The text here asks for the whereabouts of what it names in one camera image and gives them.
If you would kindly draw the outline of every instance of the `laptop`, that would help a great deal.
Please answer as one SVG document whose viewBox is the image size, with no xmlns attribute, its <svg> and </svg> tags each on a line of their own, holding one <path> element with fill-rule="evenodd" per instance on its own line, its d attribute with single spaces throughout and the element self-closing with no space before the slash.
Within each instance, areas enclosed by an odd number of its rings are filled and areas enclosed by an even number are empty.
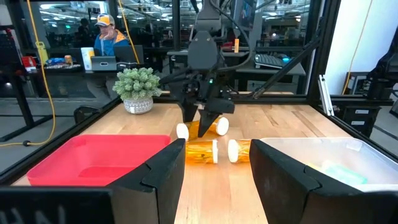
<svg viewBox="0 0 398 224">
<path fill-rule="evenodd" d="M 91 57 L 91 64 L 94 72 L 117 70 L 115 56 L 93 56 Z"/>
<path fill-rule="evenodd" d="M 142 45 L 134 45 L 136 49 L 136 53 L 139 59 L 139 63 L 144 63 L 144 49 Z M 132 47 L 130 45 L 125 46 L 114 46 L 114 55 L 116 56 L 116 60 L 118 62 L 126 62 L 126 63 L 137 63 L 136 56 L 132 51 Z"/>
</svg>

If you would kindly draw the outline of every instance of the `succulent plant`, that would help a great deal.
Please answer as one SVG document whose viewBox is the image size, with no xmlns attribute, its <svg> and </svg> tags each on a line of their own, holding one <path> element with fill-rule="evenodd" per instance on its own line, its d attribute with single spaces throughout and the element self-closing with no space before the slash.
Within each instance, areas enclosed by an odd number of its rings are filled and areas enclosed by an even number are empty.
<svg viewBox="0 0 398 224">
<path fill-rule="evenodd" d="M 124 69 L 118 73 L 119 80 L 113 90 L 122 100 L 140 100 L 152 96 L 160 96 L 159 77 L 153 75 L 153 69 Z"/>
</svg>

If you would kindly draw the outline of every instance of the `green object in bin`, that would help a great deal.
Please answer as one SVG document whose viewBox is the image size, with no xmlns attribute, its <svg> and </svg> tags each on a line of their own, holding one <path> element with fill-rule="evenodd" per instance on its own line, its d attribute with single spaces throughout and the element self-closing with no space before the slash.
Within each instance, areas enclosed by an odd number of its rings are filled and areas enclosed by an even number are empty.
<svg viewBox="0 0 398 224">
<path fill-rule="evenodd" d="M 325 161 L 322 164 L 322 172 L 344 184 L 351 186 L 357 184 L 366 184 L 368 182 L 365 177 L 330 161 Z"/>
</svg>

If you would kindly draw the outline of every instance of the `blue object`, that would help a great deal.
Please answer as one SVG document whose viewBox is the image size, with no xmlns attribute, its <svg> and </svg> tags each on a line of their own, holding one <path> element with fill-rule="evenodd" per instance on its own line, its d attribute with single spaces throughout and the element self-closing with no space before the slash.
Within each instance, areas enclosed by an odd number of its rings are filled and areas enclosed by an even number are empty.
<svg viewBox="0 0 398 224">
<path fill-rule="evenodd" d="M 94 49 L 98 49 L 101 55 L 96 56 L 114 56 L 113 46 L 129 45 L 129 41 L 119 31 L 118 36 L 112 40 L 102 40 L 100 36 L 101 34 L 95 39 Z"/>
</svg>

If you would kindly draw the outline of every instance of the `baseball cap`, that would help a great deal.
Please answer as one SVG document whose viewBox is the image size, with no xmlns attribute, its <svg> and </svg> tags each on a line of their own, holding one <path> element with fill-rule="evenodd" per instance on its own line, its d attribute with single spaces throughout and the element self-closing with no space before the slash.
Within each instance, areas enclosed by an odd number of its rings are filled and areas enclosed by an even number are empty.
<svg viewBox="0 0 398 224">
<path fill-rule="evenodd" d="M 100 14 L 97 17 L 97 23 L 95 25 L 96 26 L 109 26 L 111 24 L 114 25 L 114 19 L 111 15 Z"/>
</svg>

